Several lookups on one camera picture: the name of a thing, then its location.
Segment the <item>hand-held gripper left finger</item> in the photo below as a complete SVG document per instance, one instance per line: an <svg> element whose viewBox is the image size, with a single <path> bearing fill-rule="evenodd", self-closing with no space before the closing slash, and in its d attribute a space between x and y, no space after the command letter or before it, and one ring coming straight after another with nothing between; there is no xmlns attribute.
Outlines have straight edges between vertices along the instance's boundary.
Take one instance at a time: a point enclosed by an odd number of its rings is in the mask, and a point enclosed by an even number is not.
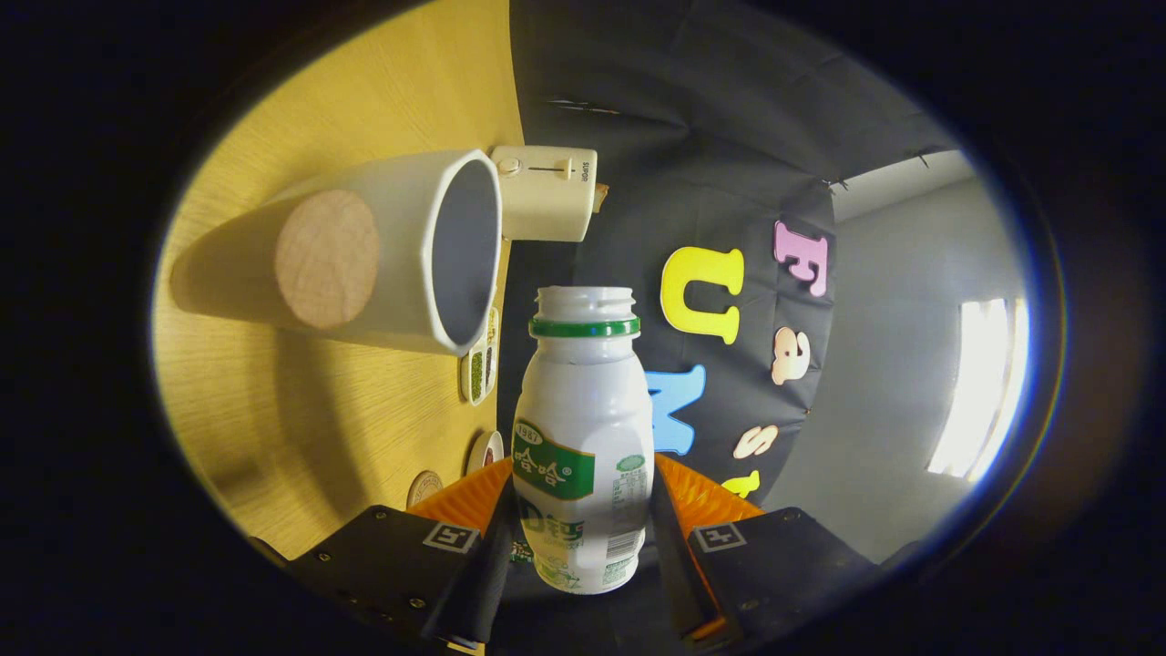
<svg viewBox="0 0 1166 656"><path fill-rule="evenodd" d="M410 509L367 507L287 570L405 646L483 646L506 585L514 510L503 458Z"/></svg>

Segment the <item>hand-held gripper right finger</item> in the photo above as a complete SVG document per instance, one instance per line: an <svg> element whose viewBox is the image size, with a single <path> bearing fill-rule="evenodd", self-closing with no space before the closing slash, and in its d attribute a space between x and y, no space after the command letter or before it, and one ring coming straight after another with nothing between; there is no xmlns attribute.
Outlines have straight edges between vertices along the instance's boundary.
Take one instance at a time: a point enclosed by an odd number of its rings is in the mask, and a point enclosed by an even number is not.
<svg viewBox="0 0 1166 656"><path fill-rule="evenodd" d="M695 651L787 639L880 576L808 512L763 512L665 454L655 456L652 527L675 630Z"/></svg>

